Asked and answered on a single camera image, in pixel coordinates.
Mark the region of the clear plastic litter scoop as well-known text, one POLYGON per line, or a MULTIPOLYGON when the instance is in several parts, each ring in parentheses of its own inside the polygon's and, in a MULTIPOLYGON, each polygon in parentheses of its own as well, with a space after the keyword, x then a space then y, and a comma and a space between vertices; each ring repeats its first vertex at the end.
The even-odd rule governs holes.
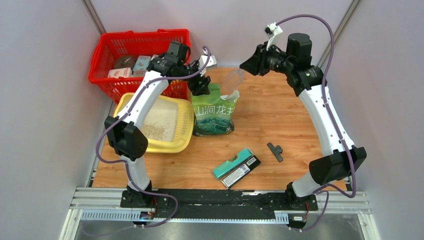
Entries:
POLYGON ((245 71, 240 68, 235 68, 223 79, 222 87, 227 91, 235 91, 244 80, 245 71))

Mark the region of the green cat litter bag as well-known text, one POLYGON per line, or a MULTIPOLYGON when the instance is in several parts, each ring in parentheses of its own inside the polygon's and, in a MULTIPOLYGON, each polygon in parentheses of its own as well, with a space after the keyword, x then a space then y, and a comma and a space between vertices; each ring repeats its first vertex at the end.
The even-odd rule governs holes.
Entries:
POLYGON ((235 130, 233 113, 240 92, 234 90, 229 95, 221 94, 221 86, 211 83, 209 94, 192 96, 195 122, 192 134, 196 137, 209 137, 230 134, 235 130))

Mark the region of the black bag sealing clip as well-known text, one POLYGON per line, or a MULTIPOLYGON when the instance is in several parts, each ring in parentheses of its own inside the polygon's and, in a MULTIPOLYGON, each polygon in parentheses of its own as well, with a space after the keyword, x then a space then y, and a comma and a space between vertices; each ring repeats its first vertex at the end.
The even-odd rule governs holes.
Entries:
POLYGON ((282 157, 283 148, 280 145, 273 145, 271 142, 268 142, 267 146, 272 152, 272 154, 275 156, 277 161, 281 163, 284 160, 282 157))

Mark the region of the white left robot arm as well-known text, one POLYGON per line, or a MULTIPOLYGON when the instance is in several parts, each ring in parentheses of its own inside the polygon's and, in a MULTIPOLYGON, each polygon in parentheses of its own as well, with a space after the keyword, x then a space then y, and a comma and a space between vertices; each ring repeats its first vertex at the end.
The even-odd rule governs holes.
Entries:
POLYGON ((128 187, 135 191, 133 200, 140 207, 148 207, 154 193, 149 191, 151 180, 145 166, 145 153, 148 139, 142 133, 142 126, 162 92, 172 81, 186 81, 193 95, 208 94, 210 77, 205 75, 210 66, 212 54, 207 46, 203 46, 203 55, 197 64, 189 65, 187 56, 190 47, 172 41, 165 53, 154 57, 149 62, 144 78, 128 104, 117 116, 108 116, 104 121, 105 131, 102 138, 107 137, 109 146, 120 157, 128 177, 128 187))

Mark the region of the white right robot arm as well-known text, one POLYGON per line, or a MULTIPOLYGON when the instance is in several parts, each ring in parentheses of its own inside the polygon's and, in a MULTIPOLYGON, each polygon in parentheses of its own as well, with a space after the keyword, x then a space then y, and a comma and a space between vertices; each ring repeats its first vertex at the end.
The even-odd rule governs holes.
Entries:
POLYGON ((346 133, 334 109, 322 69, 311 64, 311 50, 309 35, 292 33, 287 38, 285 51, 264 42, 239 66, 253 76, 264 76, 270 71, 284 74, 317 132, 323 156, 309 163, 303 177, 288 184, 285 203, 293 210, 299 209, 306 196, 322 187, 352 177, 367 157, 365 148, 355 146, 346 133))

